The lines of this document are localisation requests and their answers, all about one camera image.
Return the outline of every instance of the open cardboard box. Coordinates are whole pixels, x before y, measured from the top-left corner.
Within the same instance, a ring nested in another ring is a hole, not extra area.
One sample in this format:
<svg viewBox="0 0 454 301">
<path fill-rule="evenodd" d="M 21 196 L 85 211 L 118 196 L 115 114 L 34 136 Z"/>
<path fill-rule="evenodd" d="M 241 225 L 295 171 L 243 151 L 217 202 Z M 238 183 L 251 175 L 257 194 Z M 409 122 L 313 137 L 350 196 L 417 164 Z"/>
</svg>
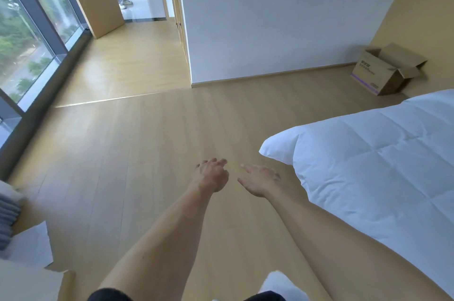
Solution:
<svg viewBox="0 0 454 301">
<path fill-rule="evenodd" d="M 351 77 L 375 95 L 395 93 L 404 81 L 421 75 L 426 58 L 391 43 L 383 49 L 366 48 Z"/>
</svg>

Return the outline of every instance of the road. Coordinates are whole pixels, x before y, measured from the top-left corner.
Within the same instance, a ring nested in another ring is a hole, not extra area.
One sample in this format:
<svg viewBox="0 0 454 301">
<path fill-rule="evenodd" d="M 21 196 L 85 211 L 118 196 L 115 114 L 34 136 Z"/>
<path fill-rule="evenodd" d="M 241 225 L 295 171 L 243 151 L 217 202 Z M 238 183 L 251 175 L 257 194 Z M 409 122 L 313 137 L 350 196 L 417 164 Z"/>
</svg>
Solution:
<svg viewBox="0 0 454 301">
<path fill-rule="evenodd" d="M 1 89 L 7 94 L 16 92 L 16 86 L 20 79 L 33 79 L 34 77 L 30 74 L 28 63 L 31 61 L 39 62 L 43 57 L 52 58 L 52 55 L 46 46 L 41 44 L 23 63 L 17 65 L 17 69 L 11 74 L 8 80 L 1 83 Z"/>
</svg>

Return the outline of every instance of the person's hand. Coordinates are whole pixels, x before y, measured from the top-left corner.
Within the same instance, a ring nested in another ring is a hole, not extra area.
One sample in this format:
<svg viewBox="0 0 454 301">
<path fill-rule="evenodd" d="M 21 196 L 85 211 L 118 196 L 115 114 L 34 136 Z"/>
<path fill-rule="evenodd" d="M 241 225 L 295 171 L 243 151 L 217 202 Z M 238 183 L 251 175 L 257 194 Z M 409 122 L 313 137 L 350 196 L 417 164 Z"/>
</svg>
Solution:
<svg viewBox="0 0 454 301">
<path fill-rule="evenodd" d="M 241 167 L 248 175 L 238 178 L 238 182 L 254 196 L 265 197 L 273 188 L 282 186 L 281 176 L 272 168 L 258 165 Z"/>
<path fill-rule="evenodd" d="M 192 174 L 190 186 L 196 187 L 202 192 L 215 193 L 221 191 L 227 184 L 229 173 L 224 169 L 227 160 L 217 160 L 212 158 L 210 161 L 204 160 L 196 165 Z"/>
</svg>

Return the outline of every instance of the bed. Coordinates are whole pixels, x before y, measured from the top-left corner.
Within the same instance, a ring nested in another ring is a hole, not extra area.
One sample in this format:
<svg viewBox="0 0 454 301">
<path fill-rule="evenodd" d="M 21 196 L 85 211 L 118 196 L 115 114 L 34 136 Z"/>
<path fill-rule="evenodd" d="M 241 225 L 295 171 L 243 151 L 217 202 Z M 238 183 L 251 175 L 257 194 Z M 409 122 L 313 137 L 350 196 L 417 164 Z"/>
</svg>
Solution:
<svg viewBox="0 0 454 301">
<path fill-rule="evenodd" d="M 312 203 L 454 298 L 454 90 L 294 127 L 260 153 L 293 165 Z"/>
</svg>

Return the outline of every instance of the street lamp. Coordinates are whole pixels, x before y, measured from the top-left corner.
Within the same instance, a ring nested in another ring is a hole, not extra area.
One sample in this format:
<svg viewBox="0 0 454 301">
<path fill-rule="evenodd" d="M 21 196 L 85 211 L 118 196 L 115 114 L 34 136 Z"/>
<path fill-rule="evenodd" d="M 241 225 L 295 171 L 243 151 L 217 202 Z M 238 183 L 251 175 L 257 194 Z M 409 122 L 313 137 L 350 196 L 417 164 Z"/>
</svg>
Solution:
<svg viewBox="0 0 454 301">
<path fill-rule="evenodd" d="M 8 8 L 10 10 L 13 10 L 13 11 L 16 11 L 17 14 L 19 15 L 20 19 L 22 19 L 22 21 L 24 22 L 24 24 L 27 26 L 27 28 L 30 30 L 31 34 L 33 35 L 33 37 L 36 39 L 36 40 L 39 40 L 39 38 L 37 37 L 37 35 L 35 34 L 35 32 L 32 30 L 32 28 L 30 27 L 29 23 L 27 23 L 26 19 L 24 18 L 24 16 L 22 15 L 22 13 L 20 13 L 20 5 L 17 3 L 17 2 L 13 2 L 13 0 L 8 0 L 9 3 L 8 3 Z"/>
</svg>

